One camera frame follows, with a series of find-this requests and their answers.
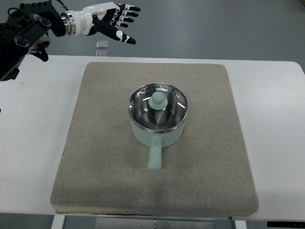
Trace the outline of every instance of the black robotic mount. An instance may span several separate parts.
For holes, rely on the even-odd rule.
[[[8,14],[7,22],[0,24],[0,81],[17,77],[28,52],[48,60],[48,30],[57,37],[66,34],[65,24],[50,1],[20,4],[19,9],[10,8]]]

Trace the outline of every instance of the gray cushion pad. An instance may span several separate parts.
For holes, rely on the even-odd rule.
[[[181,138],[162,149],[160,173],[134,137],[130,95],[147,83],[179,88],[189,103]],[[226,68],[217,64],[87,65],[56,176],[58,213],[248,216],[258,200]]]

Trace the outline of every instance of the white table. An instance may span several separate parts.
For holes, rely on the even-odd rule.
[[[223,64],[259,199],[235,220],[305,219],[305,75],[294,62],[27,55],[0,82],[0,212],[55,214],[50,196],[89,62]]]

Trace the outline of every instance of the white robotic hand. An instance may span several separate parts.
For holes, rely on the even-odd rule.
[[[61,14],[67,19],[66,26],[69,27],[68,35],[94,35],[97,32],[116,40],[129,44],[135,44],[135,39],[127,36],[118,27],[127,28],[126,22],[133,22],[129,18],[138,17],[135,12],[140,8],[113,2],[101,3],[85,7],[82,11],[68,10]]]

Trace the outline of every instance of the bolt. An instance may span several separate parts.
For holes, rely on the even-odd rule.
[[[30,15],[30,17],[31,17],[32,19],[34,19],[34,20],[37,20],[38,18],[40,18],[40,16],[39,16],[38,14],[35,14],[35,13],[32,13],[32,14]]]
[[[18,44],[21,47],[28,47],[29,46],[29,42],[22,38],[22,37],[15,37],[15,43]]]
[[[51,26],[51,22],[46,18],[39,18],[39,21],[45,26]]]

